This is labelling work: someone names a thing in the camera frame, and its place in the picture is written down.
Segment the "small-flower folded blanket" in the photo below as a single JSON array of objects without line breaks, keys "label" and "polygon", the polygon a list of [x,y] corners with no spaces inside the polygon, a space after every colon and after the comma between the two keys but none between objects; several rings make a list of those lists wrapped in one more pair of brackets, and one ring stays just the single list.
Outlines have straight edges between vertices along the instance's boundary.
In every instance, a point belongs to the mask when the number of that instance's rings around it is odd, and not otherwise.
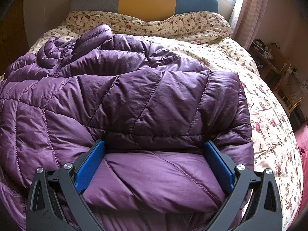
[{"label": "small-flower folded blanket", "polygon": [[205,11],[144,21],[118,13],[79,10],[70,12],[61,26],[82,35],[100,24],[107,24],[114,33],[177,39],[198,45],[231,37],[231,27],[224,17]]}]

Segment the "pink right curtain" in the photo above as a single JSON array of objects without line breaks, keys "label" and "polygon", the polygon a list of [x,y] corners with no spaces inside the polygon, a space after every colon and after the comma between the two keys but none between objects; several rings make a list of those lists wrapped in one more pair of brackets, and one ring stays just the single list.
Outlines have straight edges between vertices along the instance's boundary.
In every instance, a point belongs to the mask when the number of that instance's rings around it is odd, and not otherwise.
[{"label": "pink right curtain", "polygon": [[249,49],[262,22],[268,0],[236,0],[229,20],[232,39]]}]

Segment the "wooden chair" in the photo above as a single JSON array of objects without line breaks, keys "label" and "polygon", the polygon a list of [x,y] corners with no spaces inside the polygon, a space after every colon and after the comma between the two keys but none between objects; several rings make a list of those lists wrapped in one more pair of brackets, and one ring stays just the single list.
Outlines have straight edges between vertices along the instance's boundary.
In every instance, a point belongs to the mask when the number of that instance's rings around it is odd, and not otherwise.
[{"label": "wooden chair", "polygon": [[291,67],[284,72],[284,75],[278,81],[274,88],[274,95],[281,103],[287,116],[290,117],[290,113],[304,98],[304,94],[300,89],[300,83]]}]

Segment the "red cloth at bedside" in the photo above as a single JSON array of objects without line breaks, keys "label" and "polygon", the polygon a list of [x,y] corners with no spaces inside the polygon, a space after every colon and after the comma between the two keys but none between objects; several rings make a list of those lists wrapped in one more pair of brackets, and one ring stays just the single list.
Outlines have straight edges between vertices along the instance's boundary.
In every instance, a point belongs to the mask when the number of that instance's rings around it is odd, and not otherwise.
[{"label": "red cloth at bedside", "polygon": [[295,132],[295,139],[301,156],[303,169],[303,201],[307,202],[307,123]]}]

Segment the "cluttered wooden side table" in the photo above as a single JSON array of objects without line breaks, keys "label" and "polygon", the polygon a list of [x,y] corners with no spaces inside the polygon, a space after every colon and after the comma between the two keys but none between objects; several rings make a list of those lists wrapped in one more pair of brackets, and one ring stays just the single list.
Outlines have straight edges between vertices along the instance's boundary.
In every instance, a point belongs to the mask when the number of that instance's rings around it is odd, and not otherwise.
[{"label": "cluttered wooden side table", "polygon": [[255,39],[249,47],[249,53],[262,79],[271,71],[282,77],[291,67],[290,61],[285,58],[277,42],[266,45],[262,40]]}]

